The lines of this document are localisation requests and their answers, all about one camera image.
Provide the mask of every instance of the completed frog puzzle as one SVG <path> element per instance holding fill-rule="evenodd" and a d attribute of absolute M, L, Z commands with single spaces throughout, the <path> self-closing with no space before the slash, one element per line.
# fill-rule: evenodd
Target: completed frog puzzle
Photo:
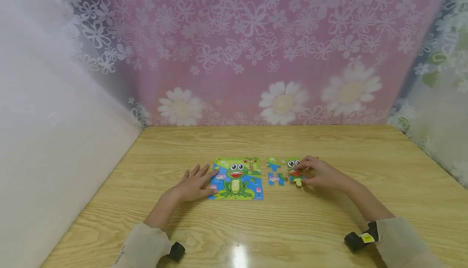
<path fill-rule="evenodd" d="M 213 168 L 219 173 L 210 188 L 217 189 L 210 200 L 263 200 L 260 160 L 257 157 L 218 157 Z"/>

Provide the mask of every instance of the person's right hand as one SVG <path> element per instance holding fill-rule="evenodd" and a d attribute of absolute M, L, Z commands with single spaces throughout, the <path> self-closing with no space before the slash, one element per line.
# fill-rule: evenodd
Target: person's right hand
<path fill-rule="evenodd" d="M 319 160 L 312 156 L 306 156 L 294 167 L 302 172 L 312 172 L 313 178 L 302 179 L 302 183 L 312 187 L 323 187 L 332 190 L 347 192 L 356 181 L 345 175 L 326 161 Z"/>

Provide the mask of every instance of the wood grain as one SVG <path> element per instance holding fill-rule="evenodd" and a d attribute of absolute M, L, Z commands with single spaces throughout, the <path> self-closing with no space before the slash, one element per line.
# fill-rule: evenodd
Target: wood grain
<path fill-rule="evenodd" d="M 263 201 L 201 200 L 169 227 L 185 257 L 158 267 L 384 267 L 375 248 L 356 255 L 343 238 L 363 219 L 347 198 L 270 186 L 265 158 L 311 154 L 366 184 L 407 218 L 447 265 L 468 267 L 467 192 L 396 128 L 372 126 L 149 127 L 44 262 L 110 267 L 133 225 L 185 169 L 218 156 L 261 157 Z"/>

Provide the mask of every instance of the floral curtain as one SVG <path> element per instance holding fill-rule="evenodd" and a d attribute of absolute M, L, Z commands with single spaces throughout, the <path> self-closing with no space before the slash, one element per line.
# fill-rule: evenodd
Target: floral curtain
<path fill-rule="evenodd" d="M 192 126 L 384 123 L 442 0 L 68 2 L 135 119 Z"/>
<path fill-rule="evenodd" d="M 127 108 L 141 129 L 148 126 L 149 114 L 138 98 L 132 73 L 133 41 L 126 38 L 110 0 L 56 0 L 67 19 L 59 31 L 66 38 L 66 53 L 113 99 Z"/>
<path fill-rule="evenodd" d="M 468 188 L 468 0 L 444 0 L 390 116 Z"/>

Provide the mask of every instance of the white sleeve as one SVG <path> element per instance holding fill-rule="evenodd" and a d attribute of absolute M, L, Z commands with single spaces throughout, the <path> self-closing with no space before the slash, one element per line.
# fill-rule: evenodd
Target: white sleeve
<path fill-rule="evenodd" d="M 377 220 L 377 249 L 388 268 L 439 268 L 442 262 L 401 217 Z"/>
<path fill-rule="evenodd" d="M 155 268 L 171 247 L 165 232 L 141 222 L 130 231 L 112 268 Z"/>

